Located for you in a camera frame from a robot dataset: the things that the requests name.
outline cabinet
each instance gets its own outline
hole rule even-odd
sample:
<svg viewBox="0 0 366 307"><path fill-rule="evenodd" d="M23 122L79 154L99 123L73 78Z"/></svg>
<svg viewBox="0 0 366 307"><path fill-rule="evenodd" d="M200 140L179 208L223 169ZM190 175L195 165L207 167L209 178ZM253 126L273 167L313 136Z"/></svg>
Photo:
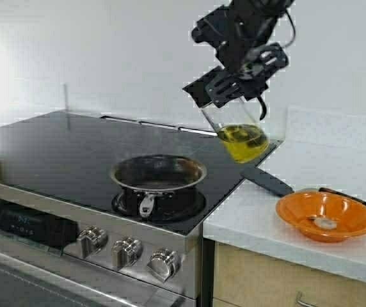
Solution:
<svg viewBox="0 0 366 307"><path fill-rule="evenodd" d="M317 307L366 307L366 283L216 244L216 307L295 307L298 292Z"/></svg>

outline pan handle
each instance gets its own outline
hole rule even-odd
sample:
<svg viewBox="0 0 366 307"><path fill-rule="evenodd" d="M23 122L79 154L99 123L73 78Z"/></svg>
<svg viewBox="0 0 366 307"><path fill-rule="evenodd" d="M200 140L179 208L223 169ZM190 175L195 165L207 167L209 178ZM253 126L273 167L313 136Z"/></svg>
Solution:
<svg viewBox="0 0 366 307"><path fill-rule="evenodd" d="M145 198L141 201L139 205L139 214L144 219L147 219L152 214L156 197L157 194L146 193Z"/></svg>
<svg viewBox="0 0 366 307"><path fill-rule="evenodd" d="M292 187L287 185L272 174L266 173L259 168L248 168L241 172L241 175L249 181L263 187L278 197L294 193Z"/></svg>

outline drawer handle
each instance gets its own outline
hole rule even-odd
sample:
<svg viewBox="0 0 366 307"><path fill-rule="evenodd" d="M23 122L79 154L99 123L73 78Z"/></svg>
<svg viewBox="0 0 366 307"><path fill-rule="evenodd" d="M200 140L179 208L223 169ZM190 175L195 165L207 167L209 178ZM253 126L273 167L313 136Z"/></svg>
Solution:
<svg viewBox="0 0 366 307"><path fill-rule="evenodd" d="M303 298L303 294L301 292L298 292L297 294L297 304L304 307L317 307L316 305L308 304L306 302L303 302L301 299Z"/></svg>

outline oil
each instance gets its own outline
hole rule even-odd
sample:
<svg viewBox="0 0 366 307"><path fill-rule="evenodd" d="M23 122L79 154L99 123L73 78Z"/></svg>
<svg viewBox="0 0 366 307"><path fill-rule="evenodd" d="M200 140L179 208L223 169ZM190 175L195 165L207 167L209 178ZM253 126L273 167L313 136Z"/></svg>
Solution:
<svg viewBox="0 0 366 307"><path fill-rule="evenodd" d="M229 125L218 132L218 137L237 163L257 158L269 145L267 136L254 125Z"/></svg>

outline stove knob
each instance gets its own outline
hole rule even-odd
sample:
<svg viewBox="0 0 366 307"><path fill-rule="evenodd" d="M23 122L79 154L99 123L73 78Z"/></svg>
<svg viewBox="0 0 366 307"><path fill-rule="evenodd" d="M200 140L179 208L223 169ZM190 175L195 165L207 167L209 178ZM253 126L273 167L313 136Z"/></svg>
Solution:
<svg viewBox="0 0 366 307"><path fill-rule="evenodd" d="M180 257L175 251L160 249L150 257L147 267L153 276L165 283L180 269Z"/></svg>
<svg viewBox="0 0 366 307"><path fill-rule="evenodd" d="M112 248L112 264L116 270L134 265L142 255L142 242L133 238L117 241Z"/></svg>
<svg viewBox="0 0 366 307"><path fill-rule="evenodd" d="M77 238L77 245L82 258L98 253L106 243L106 231L94 226L87 227Z"/></svg>

